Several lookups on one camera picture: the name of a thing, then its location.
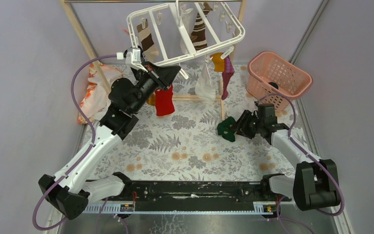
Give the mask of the brown mustard striped sock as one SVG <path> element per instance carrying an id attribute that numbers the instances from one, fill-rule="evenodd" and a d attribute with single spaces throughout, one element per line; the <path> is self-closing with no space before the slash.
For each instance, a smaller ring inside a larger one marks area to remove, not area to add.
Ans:
<path id="1" fill-rule="evenodd" d="M 156 95 L 151 94 L 150 97 L 147 99 L 146 103 L 150 106 L 155 106 L 156 105 Z"/>

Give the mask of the red fluffy sock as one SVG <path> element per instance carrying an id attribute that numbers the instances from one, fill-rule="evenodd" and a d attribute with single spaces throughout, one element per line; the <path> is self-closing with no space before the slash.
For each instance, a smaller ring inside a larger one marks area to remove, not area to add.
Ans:
<path id="1" fill-rule="evenodd" d="M 156 115 L 158 117 L 163 117 L 174 113 L 174 105 L 173 105 L 173 86 L 171 85 L 169 89 L 162 90 L 157 89 L 155 90 L 155 108 L 156 108 Z"/>

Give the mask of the white plastic sock hanger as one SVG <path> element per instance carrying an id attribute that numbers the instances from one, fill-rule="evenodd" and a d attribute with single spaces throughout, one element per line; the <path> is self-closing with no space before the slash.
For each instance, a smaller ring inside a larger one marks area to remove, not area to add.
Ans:
<path id="1" fill-rule="evenodd" d="M 179 8 L 179 2 L 170 2 L 164 3 L 157 6 L 152 6 L 149 8 L 145 8 L 142 10 L 138 10 L 132 12 L 127 17 L 127 24 L 129 29 L 129 36 L 131 38 L 131 47 L 125 51 L 124 53 L 117 53 L 116 58 L 118 60 L 125 60 L 125 63 L 130 66 L 132 69 L 135 70 L 142 70 L 144 72 L 152 72 L 157 71 L 158 78 L 169 78 L 170 82 L 173 82 L 177 75 L 181 75 L 184 79 L 188 79 L 189 76 L 185 73 L 185 71 L 179 65 L 181 62 L 192 60 L 194 58 L 199 58 L 204 55 L 208 55 L 210 53 L 216 52 L 218 50 L 226 48 L 227 50 L 222 54 L 221 58 L 226 58 L 229 56 L 235 49 L 235 45 L 242 41 L 245 37 L 245 28 L 241 24 L 240 20 L 233 14 L 230 7 L 227 3 L 223 1 L 218 1 L 219 5 L 222 7 L 221 14 L 225 17 L 229 18 L 227 22 L 227 26 L 234 26 L 235 31 L 231 39 L 227 39 L 221 41 L 217 34 L 215 33 L 213 27 L 211 26 L 210 22 L 205 16 L 204 13 L 204 5 L 199 4 L 199 2 L 195 2 L 195 7 L 197 9 L 197 13 L 200 15 L 202 22 L 204 23 L 206 29 L 210 32 L 212 37 L 215 40 L 215 44 L 209 46 L 204 49 L 196 49 L 194 47 L 194 42 L 190 38 L 190 34 L 187 32 L 186 27 L 182 21 L 182 12 L 181 8 Z M 167 52 L 165 50 L 164 43 L 162 41 L 161 34 L 158 29 L 158 20 L 153 18 L 153 13 L 158 12 L 160 10 L 169 9 L 171 14 L 175 20 L 176 28 L 181 36 L 182 42 L 184 43 L 187 54 L 181 55 L 174 58 L 168 58 Z M 148 65 L 148 61 L 144 58 L 144 49 L 139 47 L 140 38 L 135 35 L 134 26 L 132 23 L 133 18 L 143 15 L 150 16 L 150 23 L 154 28 L 154 32 L 157 36 L 158 44 L 160 46 L 160 50 L 163 56 L 163 60 L 159 61 L 154 64 L 154 66 Z"/>

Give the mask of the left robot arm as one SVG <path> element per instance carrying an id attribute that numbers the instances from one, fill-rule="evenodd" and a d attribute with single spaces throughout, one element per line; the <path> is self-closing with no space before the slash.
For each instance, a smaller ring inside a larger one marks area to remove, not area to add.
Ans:
<path id="1" fill-rule="evenodd" d="M 128 78 L 115 80 L 108 95 L 111 103 L 85 149 L 54 176 L 43 175 L 39 179 L 45 200 L 72 220 L 93 202 L 111 196 L 128 199 L 132 188 L 117 173 L 104 179 L 87 179 L 101 159 L 133 130 L 138 122 L 136 114 L 149 97 L 157 89 L 168 90 L 181 69 L 179 65 L 144 62 L 141 69 L 133 70 L 136 83 Z"/>

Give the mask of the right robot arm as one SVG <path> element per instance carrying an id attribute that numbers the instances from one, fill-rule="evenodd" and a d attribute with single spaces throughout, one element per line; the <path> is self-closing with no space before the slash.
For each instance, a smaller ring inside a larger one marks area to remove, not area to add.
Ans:
<path id="1" fill-rule="evenodd" d="M 254 112 L 245 110 L 238 120 L 227 125 L 228 131 L 254 138 L 259 135 L 271 146 L 278 149 L 295 168 L 294 178 L 285 175 L 268 175 L 267 182 L 260 187 L 264 200 L 271 201 L 278 195 L 292 199 L 302 211 L 339 207 L 339 215 L 345 200 L 338 183 L 336 163 L 331 159 L 322 159 L 302 146 L 291 135 L 291 128 L 278 123 L 272 104 L 260 104 Z"/>

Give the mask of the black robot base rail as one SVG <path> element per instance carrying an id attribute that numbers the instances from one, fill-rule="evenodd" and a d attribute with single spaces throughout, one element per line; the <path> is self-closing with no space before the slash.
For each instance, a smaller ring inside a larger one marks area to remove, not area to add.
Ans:
<path id="1" fill-rule="evenodd" d="M 259 182 L 130 180 L 109 202 L 121 214 L 270 215 L 279 198 Z"/>

